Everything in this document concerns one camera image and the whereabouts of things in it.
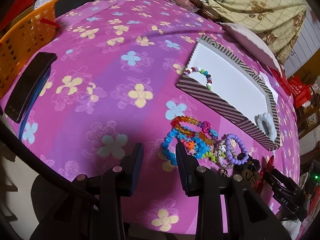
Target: orange plastic basket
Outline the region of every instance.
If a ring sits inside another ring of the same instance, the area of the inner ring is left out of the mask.
[[[53,39],[56,27],[40,20],[55,21],[57,1],[52,0],[25,16],[0,40],[0,99],[31,56]]]

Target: bedsheet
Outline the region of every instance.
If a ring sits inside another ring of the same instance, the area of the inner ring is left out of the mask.
[[[209,121],[220,138],[237,134],[252,157],[262,161],[274,155],[275,167],[298,181],[299,141],[292,98],[218,24],[165,0],[97,0],[59,17],[58,22],[62,30],[40,50],[56,53],[58,59],[28,116],[22,142],[68,180],[80,173],[102,174],[130,154],[136,142],[142,142],[144,159],[137,190],[131,198],[122,199],[125,222],[195,233],[198,198],[185,195],[177,167],[160,150],[171,120],[179,115]],[[268,152],[175,87],[204,33],[268,76],[279,94],[278,150]],[[0,101],[2,108],[15,83]],[[17,133],[19,125],[8,120]],[[173,152],[175,143],[169,147]],[[199,163],[218,169],[206,159]],[[279,204],[269,187],[264,187],[261,197],[276,213]]]

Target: pillow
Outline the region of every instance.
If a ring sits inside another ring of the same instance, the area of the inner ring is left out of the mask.
[[[260,39],[255,33],[239,24],[220,24],[224,26],[224,29],[230,33],[239,44],[241,44],[248,52],[255,56],[260,63],[279,71],[280,76],[282,77],[281,68],[276,60],[276,57],[273,55],[267,44],[265,44],[263,40]]]

